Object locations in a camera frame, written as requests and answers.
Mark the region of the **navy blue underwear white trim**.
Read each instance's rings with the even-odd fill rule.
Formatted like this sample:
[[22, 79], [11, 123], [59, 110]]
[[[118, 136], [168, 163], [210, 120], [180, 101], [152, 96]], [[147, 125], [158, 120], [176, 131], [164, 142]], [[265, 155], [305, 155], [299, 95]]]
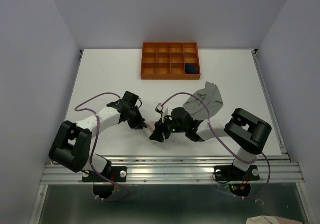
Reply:
[[199, 74], [200, 72], [199, 72], [199, 70], [198, 70], [196, 67], [194, 67], [192, 64], [186, 63], [186, 64], [185, 64], [185, 73], [191, 75], [191, 74]]

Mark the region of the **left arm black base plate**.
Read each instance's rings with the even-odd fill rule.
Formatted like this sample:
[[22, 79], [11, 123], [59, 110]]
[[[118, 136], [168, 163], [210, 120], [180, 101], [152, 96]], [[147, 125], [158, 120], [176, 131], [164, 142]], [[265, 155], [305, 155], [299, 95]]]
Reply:
[[[102, 173], [102, 176], [115, 183], [125, 183], [127, 181], [126, 166], [107, 166]], [[83, 183], [106, 183], [107, 181], [98, 176], [94, 171], [85, 171], [82, 173]]]

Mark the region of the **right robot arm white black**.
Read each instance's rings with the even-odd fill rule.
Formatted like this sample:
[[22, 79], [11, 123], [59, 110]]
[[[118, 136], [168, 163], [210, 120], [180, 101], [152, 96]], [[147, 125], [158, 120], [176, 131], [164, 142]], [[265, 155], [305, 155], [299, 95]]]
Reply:
[[222, 141], [222, 137], [232, 138], [240, 149], [233, 154], [234, 161], [230, 166], [231, 176], [242, 179], [248, 174], [249, 167], [261, 155], [271, 134], [272, 127], [262, 119], [237, 108], [225, 125], [213, 125], [210, 120], [196, 120], [183, 108], [177, 107], [169, 114], [161, 114], [159, 121], [148, 122], [145, 132], [149, 139], [164, 142], [172, 134], [185, 134], [192, 142], [206, 142], [211, 139]]

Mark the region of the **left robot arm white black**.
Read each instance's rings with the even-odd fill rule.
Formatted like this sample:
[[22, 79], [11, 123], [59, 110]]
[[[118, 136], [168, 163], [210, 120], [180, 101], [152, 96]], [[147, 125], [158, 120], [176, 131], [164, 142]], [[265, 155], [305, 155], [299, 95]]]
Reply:
[[[100, 112], [83, 106], [90, 101], [105, 95], [113, 95], [117, 101], [106, 105]], [[76, 112], [91, 112], [86, 119], [71, 122], [64, 121], [53, 141], [49, 151], [49, 158], [71, 170], [78, 172], [93, 172], [100, 181], [106, 181], [111, 177], [112, 163], [95, 153], [99, 135], [113, 126], [127, 123], [132, 130], [145, 128], [146, 120], [142, 117], [140, 107], [141, 98], [129, 91], [121, 97], [112, 92], [105, 92], [90, 98], [79, 104]]]

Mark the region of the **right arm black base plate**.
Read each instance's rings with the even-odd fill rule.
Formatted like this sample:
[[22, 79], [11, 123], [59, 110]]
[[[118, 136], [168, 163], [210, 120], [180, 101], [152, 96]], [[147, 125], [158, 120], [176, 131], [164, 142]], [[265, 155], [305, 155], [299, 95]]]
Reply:
[[256, 165], [251, 165], [247, 171], [242, 171], [233, 165], [215, 166], [213, 177], [221, 183], [260, 180], [260, 174]]

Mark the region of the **white pink grey underwear pile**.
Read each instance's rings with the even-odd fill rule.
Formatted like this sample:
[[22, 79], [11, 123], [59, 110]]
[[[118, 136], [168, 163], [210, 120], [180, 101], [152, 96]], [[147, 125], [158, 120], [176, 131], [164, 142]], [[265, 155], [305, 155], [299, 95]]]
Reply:
[[155, 122], [154, 121], [147, 122], [146, 128], [144, 129], [144, 131], [147, 135], [151, 136], [155, 131]]

